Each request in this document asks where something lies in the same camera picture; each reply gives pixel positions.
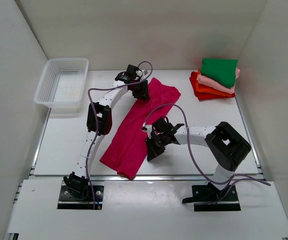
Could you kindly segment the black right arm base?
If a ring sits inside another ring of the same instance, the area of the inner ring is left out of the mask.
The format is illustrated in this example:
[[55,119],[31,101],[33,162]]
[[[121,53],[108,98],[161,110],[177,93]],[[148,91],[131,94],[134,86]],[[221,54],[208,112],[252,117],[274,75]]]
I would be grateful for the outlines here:
[[195,212],[241,211],[235,185],[227,185],[223,190],[218,190],[211,183],[192,185],[192,196],[184,198],[182,204],[194,204]]

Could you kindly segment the orange folded t-shirt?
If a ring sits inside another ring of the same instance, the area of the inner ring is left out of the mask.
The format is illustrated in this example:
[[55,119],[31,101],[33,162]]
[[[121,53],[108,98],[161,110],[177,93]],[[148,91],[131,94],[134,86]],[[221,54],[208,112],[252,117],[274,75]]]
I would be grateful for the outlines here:
[[197,72],[192,72],[190,81],[195,93],[195,96],[201,100],[233,98],[235,97],[235,89],[226,88],[218,82],[201,75],[200,69]]

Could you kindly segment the white plastic basket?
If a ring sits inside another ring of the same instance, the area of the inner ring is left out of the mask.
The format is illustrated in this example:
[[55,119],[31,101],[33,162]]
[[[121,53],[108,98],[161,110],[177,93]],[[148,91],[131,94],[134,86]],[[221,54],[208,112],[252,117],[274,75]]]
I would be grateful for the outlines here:
[[53,58],[41,74],[34,102],[50,109],[74,110],[81,104],[89,60],[80,57]]

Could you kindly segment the magenta t-shirt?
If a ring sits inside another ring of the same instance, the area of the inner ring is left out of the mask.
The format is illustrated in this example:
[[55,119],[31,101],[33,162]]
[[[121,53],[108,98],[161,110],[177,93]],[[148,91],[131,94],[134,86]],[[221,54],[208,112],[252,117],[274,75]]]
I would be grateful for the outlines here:
[[148,84],[148,92],[150,99],[138,99],[134,103],[100,159],[102,164],[129,180],[136,176],[147,156],[147,134],[141,129],[145,119],[147,124],[152,124],[166,116],[172,108],[170,104],[175,104],[181,96],[177,88],[164,85],[156,78]]

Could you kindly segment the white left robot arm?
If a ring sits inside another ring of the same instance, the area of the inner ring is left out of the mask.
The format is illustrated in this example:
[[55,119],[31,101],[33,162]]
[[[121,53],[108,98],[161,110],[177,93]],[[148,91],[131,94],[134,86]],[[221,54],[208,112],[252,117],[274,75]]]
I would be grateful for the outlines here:
[[128,65],[125,71],[117,74],[110,88],[90,88],[87,91],[90,104],[88,107],[86,127],[87,135],[80,157],[69,176],[63,181],[67,191],[77,201],[85,201],[90,197],[95,198],[95,191],[90,180],[90,168],[96,156],[99,145],[112,128],[112,110],[118,101],[129,91],[136,99],[148,100],[149,72],[141,69],[142,64]]

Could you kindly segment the red folded t-shirt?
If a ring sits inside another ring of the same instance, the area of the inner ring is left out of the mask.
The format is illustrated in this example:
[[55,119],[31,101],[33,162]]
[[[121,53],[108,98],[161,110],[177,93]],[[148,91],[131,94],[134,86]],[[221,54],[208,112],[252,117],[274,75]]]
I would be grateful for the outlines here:
[[190,83],[192,85],[194,95],[199,101],[213,100],[213,99],[227,99],[234,98],[235,93],[227,93],[223,91],[216,90],[212,87],[198,83],[197,77],[200,72],[193,71],[189,77]]

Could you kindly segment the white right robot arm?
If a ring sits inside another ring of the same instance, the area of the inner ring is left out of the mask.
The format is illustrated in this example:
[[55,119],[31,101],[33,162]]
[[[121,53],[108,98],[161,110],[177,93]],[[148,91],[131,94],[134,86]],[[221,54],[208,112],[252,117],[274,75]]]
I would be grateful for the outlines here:
[[147,134],[147,161],[160,156],[169,144],[207,147],[218,165],[208,180],[208,196],[220,200],[226,194],[238,166],[251,151],[251,145],[229,123],[222,121],[217,126],[196,127],[183,123],[172,125],[166,117],[160,117],[153,124],[144,124]]

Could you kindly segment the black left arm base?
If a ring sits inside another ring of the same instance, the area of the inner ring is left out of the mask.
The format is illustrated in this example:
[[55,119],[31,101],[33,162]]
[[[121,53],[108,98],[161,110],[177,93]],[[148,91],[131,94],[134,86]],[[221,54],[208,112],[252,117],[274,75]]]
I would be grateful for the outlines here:
[[63,177],[57,208],[62,210],[102,210],[104,185],[90,185],[84,176],[72,172]]

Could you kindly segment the pink folded t-shirt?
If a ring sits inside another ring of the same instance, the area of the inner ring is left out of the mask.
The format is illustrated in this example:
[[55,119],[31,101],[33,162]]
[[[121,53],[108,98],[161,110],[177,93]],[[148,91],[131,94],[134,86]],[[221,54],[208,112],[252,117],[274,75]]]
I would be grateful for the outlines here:
[[200,72],[199,76],[197,77],[197,81],[199,84],[203,84],[209,87],[212,87],[216,90],[223,91],[229,94],[235,93],[235,86],[233,85],[231,88],[227,88],[224,85],[222,85],[217,80],[214,80],[206,75],[201,74],[201,69],[199,68],[198,71]]

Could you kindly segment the green folded t-shirt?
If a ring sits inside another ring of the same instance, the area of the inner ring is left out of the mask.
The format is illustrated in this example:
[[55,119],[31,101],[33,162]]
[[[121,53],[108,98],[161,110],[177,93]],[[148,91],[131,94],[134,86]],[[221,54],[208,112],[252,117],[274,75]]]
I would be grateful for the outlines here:
[[231,88],[236,82],[237,64],[237,59],[203,58],[201,74]]

